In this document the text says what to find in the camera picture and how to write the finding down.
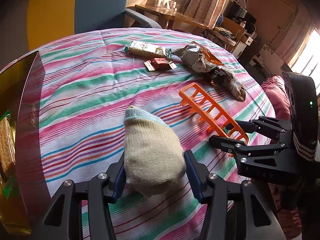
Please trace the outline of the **orange plastic rack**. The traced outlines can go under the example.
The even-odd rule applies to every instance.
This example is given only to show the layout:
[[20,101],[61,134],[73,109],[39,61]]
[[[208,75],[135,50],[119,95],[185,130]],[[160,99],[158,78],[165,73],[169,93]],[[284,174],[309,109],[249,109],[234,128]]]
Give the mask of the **orange plastic rack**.
[[180,89],[181,106],[188,105],[191,114],[198,114],[199,123],[208,124],[207,132],[220,137],[249,143],[249,137],[240,125],[202,87],[191,83]]

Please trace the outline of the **cream knitted sock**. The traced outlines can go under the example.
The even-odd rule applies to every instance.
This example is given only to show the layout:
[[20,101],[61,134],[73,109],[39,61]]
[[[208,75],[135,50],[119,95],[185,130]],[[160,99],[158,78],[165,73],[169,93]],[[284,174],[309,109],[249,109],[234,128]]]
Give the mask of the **cream knitted sock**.
[[178,186],[186,167],[175,132],[161,118],[135,106],[125,110],[124,127],[127,183],[148,197]]

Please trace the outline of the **brown white striped sock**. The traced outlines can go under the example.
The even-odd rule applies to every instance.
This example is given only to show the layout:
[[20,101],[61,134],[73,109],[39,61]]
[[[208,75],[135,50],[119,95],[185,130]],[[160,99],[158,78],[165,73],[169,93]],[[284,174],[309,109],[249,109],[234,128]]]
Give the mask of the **brown white striped sock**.
[[227,89],[236,100],[244,102],[246,100],[246,92],[243,88],[242,82],[228,68],[221,67],[220,69],[225,74],[222,83],[223,87],[225,87],[225,89]]

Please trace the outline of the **orange chip bag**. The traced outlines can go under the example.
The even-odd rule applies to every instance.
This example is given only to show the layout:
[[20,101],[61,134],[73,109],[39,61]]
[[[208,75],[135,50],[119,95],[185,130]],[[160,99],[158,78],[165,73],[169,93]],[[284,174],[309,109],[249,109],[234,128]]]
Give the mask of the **orange chip bag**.
[[213,53],[196,42],[190,42],[183,48],[173,50],[171,54],[179,57],[196,73],[208,73],[215,68],[224,66]]

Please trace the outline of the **cracker pack barcode side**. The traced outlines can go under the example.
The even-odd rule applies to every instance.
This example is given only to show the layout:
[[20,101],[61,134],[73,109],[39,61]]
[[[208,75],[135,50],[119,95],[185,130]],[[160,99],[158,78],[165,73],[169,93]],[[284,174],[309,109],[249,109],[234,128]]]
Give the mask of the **cracker pack barcode side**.
[[1,190],[6,199],[18,194],[16,177],[15,130],[10,126],[11,113],[1,116]]

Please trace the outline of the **small red snack packet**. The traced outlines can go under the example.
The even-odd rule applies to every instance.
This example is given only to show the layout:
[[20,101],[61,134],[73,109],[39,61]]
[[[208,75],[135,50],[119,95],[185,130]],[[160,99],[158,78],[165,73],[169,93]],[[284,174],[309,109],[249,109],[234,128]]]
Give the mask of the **small red snack packet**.
[[165,58],[154,58],[144,62],[144,66],[148,71],[158,71],[158,70],[171,70],[176,69],[177,66],[172,61],[168,61]]

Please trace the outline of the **green yellow cracker pack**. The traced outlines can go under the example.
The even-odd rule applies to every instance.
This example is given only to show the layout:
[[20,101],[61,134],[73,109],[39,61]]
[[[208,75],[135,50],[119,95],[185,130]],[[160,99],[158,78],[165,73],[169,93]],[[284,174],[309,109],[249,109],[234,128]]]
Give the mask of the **green yellow cracker pack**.
[[124,48],[126,53],[146,57],[150,59],[165,58],[170,59],[172,52],[171,49],[166,49],[159,45],[155,45],[148,42],[132,41],[128,46]]

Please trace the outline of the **black toy brick block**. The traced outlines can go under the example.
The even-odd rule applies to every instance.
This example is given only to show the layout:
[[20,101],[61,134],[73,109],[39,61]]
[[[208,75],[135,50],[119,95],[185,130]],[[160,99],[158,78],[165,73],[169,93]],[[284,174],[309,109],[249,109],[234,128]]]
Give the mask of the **black toy brick block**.
[[206,79],[214,86],[222,87],[227,80],[227,74],[220,67],[215,67],[205,74]]

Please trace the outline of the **window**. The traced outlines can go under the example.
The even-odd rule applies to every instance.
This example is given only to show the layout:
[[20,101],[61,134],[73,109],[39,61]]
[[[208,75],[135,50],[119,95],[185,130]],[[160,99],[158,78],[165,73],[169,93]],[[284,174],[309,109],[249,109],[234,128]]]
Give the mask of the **window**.
[[293,72],[309,76],[313,79],[316,87],[316,94],[320,90],[320,36],[314,30],[300,54],[299,58],[291,68]]

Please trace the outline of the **striped tablecloth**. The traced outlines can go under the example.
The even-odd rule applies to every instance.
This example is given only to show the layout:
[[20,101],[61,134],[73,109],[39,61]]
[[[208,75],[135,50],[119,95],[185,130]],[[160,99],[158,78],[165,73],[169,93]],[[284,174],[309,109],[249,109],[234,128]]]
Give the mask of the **striped tablecloth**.
[[273,106],[205,38],[119,28],[64,37],[28,66],[16,165],[31,239],[284,239],[242,121]]

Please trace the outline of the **wooden side table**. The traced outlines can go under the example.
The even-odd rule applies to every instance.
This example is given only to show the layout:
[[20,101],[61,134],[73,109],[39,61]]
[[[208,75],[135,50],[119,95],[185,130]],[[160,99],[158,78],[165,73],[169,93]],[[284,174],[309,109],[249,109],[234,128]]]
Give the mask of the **wooden side table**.
[[220,25],[220,28],[224,28],[229,31],[235,39],[231,39],[227,36],[223,36],[217,27],[210,29],[204,23],[201,23],[194,18],[185,16],[180,12],[176,12],[173,10],[163,9],[159,7],[152,7],[150,5],[135,5],[134,7],[128,7],[128,9],[132,9],[142,15],[145,16],[145,13],[149,13],[153,16],[158,17],[157,23],[163,29],[172,29],[175,22],[185,23],[191,25],[195,29],[193,33],[196,35],[200,35],[208,40],[217,41],[220,46],[225,48],[229,52],[233,52],[236,46],[239,44],[241,39],[245,34],[245,29],[235,22],[231,21],[228,18],[224,18]]

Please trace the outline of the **maroon gold gift box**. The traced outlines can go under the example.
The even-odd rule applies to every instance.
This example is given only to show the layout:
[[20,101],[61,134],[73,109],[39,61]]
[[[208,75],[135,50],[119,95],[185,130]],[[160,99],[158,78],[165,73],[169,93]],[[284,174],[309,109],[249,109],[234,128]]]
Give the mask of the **maroon gold gift box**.
[[11,113],[15,130],[16,177],[18,194],[6,199],[1,190],[1,226],[9,236],[28,236],[37,203],[35,183],[44,186],[39,142],[39,114],[42,85],[46,71],[38,50],[23,56],[1,70],[1,116]]

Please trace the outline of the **glass cups on tray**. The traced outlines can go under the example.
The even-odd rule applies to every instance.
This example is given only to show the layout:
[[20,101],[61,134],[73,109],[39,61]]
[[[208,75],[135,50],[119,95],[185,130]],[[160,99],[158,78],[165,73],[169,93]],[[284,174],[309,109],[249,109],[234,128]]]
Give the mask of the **glass cups on tray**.
[[140,5],[148,5],[173,11],[178,11],[180,7],[180,4],[173,0],[144,0]]

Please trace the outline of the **grey yellow blue chair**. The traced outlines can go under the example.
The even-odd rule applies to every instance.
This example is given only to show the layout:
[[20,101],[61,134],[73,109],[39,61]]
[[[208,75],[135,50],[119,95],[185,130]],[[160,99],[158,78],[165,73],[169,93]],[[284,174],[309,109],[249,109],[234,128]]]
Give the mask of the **grey yellow blue chair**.
[[142,28],[159,28],[154,20],[126,7],[127,0],[29,0],[27,39],[34,50],[60,38],[94,30],[122,28],[125,17]]

